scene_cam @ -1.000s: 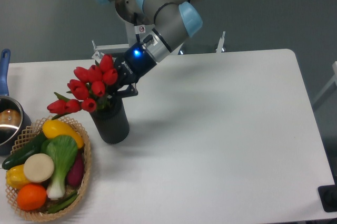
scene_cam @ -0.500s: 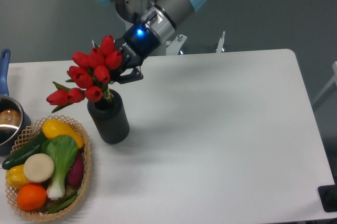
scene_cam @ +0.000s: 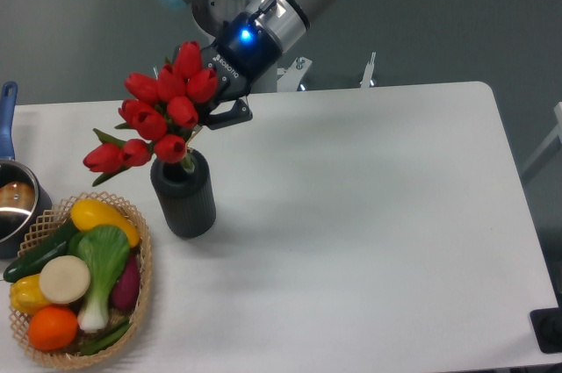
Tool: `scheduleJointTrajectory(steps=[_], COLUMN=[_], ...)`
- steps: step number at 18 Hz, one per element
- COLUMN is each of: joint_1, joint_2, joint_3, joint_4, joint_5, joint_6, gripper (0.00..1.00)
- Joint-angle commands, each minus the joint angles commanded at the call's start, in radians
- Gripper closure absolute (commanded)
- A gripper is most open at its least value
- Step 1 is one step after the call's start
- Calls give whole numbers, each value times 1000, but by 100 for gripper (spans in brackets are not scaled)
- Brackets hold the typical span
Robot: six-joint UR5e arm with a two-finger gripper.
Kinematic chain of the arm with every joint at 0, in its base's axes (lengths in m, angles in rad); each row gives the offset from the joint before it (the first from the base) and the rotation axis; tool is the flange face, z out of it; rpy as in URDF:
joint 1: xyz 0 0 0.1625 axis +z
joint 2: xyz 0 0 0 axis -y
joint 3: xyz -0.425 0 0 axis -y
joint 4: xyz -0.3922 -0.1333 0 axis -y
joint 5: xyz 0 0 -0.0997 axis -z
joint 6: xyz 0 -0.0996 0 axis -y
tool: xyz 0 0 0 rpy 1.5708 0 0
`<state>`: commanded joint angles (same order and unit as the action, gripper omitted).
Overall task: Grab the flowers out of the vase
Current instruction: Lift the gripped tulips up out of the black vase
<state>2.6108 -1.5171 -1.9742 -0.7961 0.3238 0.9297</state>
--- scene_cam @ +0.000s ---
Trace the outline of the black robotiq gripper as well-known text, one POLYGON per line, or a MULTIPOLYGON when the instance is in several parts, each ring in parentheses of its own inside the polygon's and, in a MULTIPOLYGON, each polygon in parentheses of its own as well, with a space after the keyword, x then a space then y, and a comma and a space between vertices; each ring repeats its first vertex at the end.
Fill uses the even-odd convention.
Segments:
POLYGON ((207 114, 210 130, 249 122, 253 113, 241 99, 282 54, 280 38, 268 25, 273 11, 244 11, 207 47, 197 41, 178 46, 171 63, 171 96, 194 104, 234 101, 228 111, 207 114))

